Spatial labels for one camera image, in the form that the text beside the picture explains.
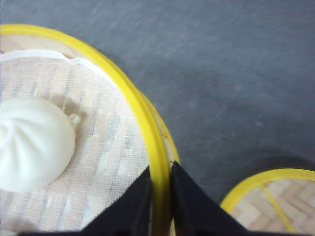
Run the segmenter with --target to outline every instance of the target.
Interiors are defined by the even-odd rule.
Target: yellow steamer rim
[[[1,25],[1,36],[5,35],[34,35],[58,41],[80,52],[116,83],[133,110],[148,153],[153,185],[152,235],[167,235],[171,222],[170,163],[163,138],[168,140],[174,160],[179,159],[170,133],[153,105],[110,59],[76,38],[53,29],[21,24]]]
[[[223,199],[221,207],[228,213],[232,213],[237,203],[253,188],[260,187],[271,203],[278,216],[284,223],[288,232],[295,233],[294,228],[290,224],[288,218],[279,207],[273,195],[268,191],[265,184],[279,179],[302,179],[315,181],[315,171],[297,169],[297,168],[282,168],[260,172],[248,177],[237,184]]]

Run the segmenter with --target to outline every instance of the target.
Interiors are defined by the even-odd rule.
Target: gray floor
[[[315,159],[315,1],[1,0],[1,22],[106,54],[217,202],[250,173]]]

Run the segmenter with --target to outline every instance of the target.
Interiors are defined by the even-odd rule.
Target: steamed bun
[[[74,116],[51,102],[14,98],[1,104],[1,189],[43,187],[57,178],[74,153]]]

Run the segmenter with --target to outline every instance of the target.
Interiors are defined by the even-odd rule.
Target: white cloth liner
[[[34,96],[80,113],[76,150],[46,187],[1,191],[1,228],[80,230],[119,198],[148,166],[138,122],[112,79],[93,63],[50,50],[1,54],[1,100]]]

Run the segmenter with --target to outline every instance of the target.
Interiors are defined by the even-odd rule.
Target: yellow rim
[[[290,224],[288,218],[283,213],[282,209],[279,207],[277,201],[274,199],[272,194],[265,187],[266,183],[283,178],[297,178],[315,181],[315,172],[304,169],[286,168],[274,169],[258,173],[237,184],[224,198],[224,200],[221,203],[221,207],[226,212],[231,213],[236,204],[244,195],[246,195],[253,188],[260,187],[262,191],[265,193],[267,199],[269,200],[273,208],[275,209],[279,218],[286,226],[288,232],[294,233],[295,230],[293,226]]]
[[[173,154],[174,154],[174,160],[177,161],[179,164],[180,164],[180,161],[179,161],[179,157],[178,157],[178,153],[177,153],[177,150],[176,150],[176,146],[174,144],[174,141],[172,139],[172,136],[169,132],[169,130],[167,129],[162,117],[159,115],[158,111],[156,110],[156,108],[152,105],[152,103],[149,101],[149,99],[145,96],[145,95],[142,95],[143,96],[143,99],[147,102],[148,106],[150,107],[151,111],[156,115],[156,117],[158,118],[159,122],[161,123],[162,125],[162,128],[166,134],[166,138],[169,140],[170,142],[170,145],[171,145],[171,148],[172,148],[172,151],[173,151]]]
[[[91,61],[106,71],[117,84],[138,120],[148,152],[150,175],[153,184],[152,235],[166,235],[171,219],[170,168],[157,124],[138,89],[110,59],[90,45],[67,34],[32,25],[1,25],[1,35],[11,34],[36,35],[62,42],[86,55]]]
[[[238,201],[251,189],[282,178],[298,178],[315,181],[315,172],[304,169],[284,168],[264,171],[237,184],[224,198],[221,207],[231,213]]]

